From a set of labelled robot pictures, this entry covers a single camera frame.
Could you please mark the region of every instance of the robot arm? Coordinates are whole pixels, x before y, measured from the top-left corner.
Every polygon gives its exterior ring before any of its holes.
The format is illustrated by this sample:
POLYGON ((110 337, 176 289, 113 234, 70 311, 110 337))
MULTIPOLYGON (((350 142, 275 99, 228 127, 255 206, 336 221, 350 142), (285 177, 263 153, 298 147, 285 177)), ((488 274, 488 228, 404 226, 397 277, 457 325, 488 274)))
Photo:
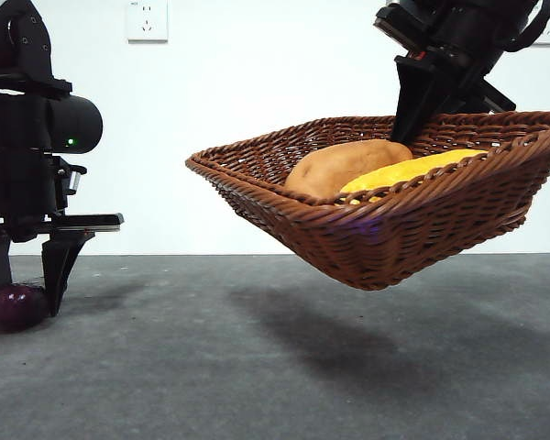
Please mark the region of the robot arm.
POLYGON ((12 282, 10 242, 48 234, 43 244, 45 294, 56 315, 84 243, 119 229, 121 214, 66 215, 67 197, 86 168, 54 153, 96 147, 103 121, 94 104, 53 77, 50 37, 30 0, 0 5, 0 289, 12 282), (2 93, 2 90, 18 93, 2 93))
POLYGON ((526 48, 550 18, 550 0, 526 26, 538 0, 401 0, 375 26, 408 50, 398 56, 400 99, 391 139, 407 142, 438 113, 514 110, 484 80, 503 52, 526 48))

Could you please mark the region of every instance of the gray floor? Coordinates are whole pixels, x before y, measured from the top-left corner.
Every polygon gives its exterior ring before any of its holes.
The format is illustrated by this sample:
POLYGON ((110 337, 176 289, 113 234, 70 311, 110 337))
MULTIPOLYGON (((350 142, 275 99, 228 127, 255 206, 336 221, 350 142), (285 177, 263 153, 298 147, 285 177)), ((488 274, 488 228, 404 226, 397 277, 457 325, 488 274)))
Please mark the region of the gray floor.
POLYGON ((295 256, 81 258, 56 319, 0 333, 0 440, 130 438, 550 439, 550 255, 380 292, 295 256))

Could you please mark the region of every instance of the yellow object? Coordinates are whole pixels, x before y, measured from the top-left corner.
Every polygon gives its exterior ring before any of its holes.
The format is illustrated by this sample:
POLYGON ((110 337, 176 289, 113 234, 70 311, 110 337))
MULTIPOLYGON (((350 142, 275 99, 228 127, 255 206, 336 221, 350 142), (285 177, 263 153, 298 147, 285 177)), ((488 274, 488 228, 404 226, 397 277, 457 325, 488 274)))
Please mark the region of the yellow object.
POLYGON ((354 193, 363 190, 374 190, 382 186, 393 186, 398 182, 407 182, 414 177, 424 176, 434 168, 444 167, 450 163, 458 163, 464 158, 486 152, 482 149, 462 148, 417 159, 404 160, 363 174, 343 186, 340 192, 354 193))

